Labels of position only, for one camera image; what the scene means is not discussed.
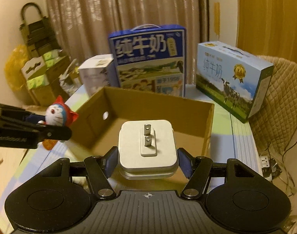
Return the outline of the Doraemon figurine red hood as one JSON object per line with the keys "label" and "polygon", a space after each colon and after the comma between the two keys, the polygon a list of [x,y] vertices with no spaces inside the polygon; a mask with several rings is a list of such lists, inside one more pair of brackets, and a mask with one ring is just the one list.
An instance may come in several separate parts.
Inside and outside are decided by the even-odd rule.
{"label": "Doraemon figurine red hood", "polygon": [[61,95],[46,110],[45,117],[38,121],[39,124],[69,127],[77,120],[79,114],[73,112],[65,104]]}

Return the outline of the white power adapter plug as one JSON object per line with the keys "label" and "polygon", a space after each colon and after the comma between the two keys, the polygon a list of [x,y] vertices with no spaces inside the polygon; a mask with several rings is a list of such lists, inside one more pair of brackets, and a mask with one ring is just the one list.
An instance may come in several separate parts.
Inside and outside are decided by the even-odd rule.
{"label": "white power adapter plug", "polygon": [[166,120],[123,123],[118,151],[120,174],[128,180],[170,177],[179,167],[174,131]]}

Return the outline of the open brown cardboard box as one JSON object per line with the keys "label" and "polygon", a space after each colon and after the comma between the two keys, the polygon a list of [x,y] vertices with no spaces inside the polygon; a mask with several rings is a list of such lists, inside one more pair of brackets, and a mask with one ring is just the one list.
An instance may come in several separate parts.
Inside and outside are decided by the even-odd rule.
{"label": "open brown cardboard box", "polygon": [[103,87],[78,110],[72,137],[66,145],[82,161],[100,156],[118,144],[126,121],[159,120],[171,123],[177,147],[193,156],[210,155],[214,105],[153,92]]}

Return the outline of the checkered bed sheet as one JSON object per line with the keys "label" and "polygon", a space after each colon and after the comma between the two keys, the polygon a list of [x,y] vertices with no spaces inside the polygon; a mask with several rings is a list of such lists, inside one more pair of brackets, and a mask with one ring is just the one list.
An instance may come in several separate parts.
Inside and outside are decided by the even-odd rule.
{"label": "checkered bed sheet", "polygon": [[[215,162],[223,163],[229,158],[237,158],[257,173],[261,173],[261,162],[249,123],[243,124],[232,114],[215,104],[214,122],[210,141],[210,156]],[[40,147],[30,150],[19,161],[11,163],[9,174],[0,180],[0,229],[2,233],[11,233],[13,228],[5,214],[4,202],[6,197],[19,185],[48,167],[60,157],[68,157],[77,161],[64,144],[56,144],[51,151]]]}

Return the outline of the cardboard box with green tissues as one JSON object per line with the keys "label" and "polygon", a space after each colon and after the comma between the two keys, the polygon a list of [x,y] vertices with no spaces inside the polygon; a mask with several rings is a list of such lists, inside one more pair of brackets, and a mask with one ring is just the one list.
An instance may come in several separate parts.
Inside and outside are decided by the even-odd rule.
{"label": "cardboard box with green tissues", "polygon": [[32,58],[21,68],[29,93],[40,106],[51,105],[58,96],[69,98],[62,89],[59,78],[71,61],[63,50],[54,49],[40,57]]}

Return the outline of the yellow plastic bag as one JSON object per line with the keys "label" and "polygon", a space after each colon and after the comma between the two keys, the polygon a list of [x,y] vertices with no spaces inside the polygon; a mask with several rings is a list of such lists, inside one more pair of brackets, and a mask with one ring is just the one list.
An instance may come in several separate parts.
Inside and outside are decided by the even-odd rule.
{"label": "yellow plastic bag", "polygon": [[13,49],[4,65],[6,81],[13,92],[20,91],[26,82],[26,79],[21,73],[21,69],[27,61],[29,61],[27,47],[23,44],[19,44]]}

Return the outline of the floor power strip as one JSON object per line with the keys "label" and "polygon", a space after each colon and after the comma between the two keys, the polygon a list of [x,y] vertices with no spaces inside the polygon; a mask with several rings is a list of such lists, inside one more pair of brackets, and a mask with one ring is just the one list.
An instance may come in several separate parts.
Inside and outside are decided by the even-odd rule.
{"label": "floor power strip", "polygon": [[268,156],[260,157],[261,166],[262,166],[262,175],[265,179],[272,182],[273,179],[280,176],[282,170],[276,160],[269,158]]}

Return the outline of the white humidifier box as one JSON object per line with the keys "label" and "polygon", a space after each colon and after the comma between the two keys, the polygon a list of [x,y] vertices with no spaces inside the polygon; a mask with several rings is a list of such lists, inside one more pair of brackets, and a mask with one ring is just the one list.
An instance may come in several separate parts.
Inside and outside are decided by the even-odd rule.
{"label": "white humidifier box", "polygon": [[79,75],[89,97],[101,87],[119,87],[112,54],[102,54],[87,59],[79,66]]}

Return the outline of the light blue milk carton box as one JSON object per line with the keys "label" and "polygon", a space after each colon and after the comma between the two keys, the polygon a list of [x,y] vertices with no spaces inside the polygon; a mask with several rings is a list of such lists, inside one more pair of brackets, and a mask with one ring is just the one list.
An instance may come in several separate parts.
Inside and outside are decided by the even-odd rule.
{"label": "light blue milk carton box", "polygon": [[245,123],[256,114],[274,65],[220,41],[198,44],[196,88]]}

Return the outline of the quilted beige chair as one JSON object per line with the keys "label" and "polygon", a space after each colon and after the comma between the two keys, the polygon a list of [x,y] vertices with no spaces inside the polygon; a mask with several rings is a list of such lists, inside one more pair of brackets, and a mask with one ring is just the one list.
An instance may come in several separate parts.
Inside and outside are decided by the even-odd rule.
{"label": "quilted beige chair", "polygon": [[249,119],[257,151],[268,146],[281,153],[297,129],[297,63],[279,57],[259,56],[274,65],[260,110]]}

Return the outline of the dark blue milk carton box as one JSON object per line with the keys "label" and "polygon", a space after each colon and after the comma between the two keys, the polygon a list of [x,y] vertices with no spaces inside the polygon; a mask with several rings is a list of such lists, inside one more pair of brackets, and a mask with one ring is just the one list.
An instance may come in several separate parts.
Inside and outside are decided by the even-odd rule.
{"label": "dark blue milk carton box", "polygon": [[120,87],[183,97],[186,29],[144,24],[109,34]]}

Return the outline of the beige curtain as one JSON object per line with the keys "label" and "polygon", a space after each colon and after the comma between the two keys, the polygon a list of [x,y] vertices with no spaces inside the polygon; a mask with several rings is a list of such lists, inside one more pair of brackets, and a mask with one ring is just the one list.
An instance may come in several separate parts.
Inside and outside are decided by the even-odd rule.
{"label": "beige curtain", "polygon": [[79,62],[110,51],[108,36],[143,24],[186,28],[186,81],[195,83],[197,44],[208,40],[208,0],[46,0],[59,45]]}

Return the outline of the wooden wardrobe door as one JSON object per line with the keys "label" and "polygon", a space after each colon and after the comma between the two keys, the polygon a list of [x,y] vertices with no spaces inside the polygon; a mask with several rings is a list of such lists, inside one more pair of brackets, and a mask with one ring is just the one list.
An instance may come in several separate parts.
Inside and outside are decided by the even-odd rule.
{"label": "wooden wardrobe door", "polygon": [[297,0],[238,0],[237,46],[297,63]]}

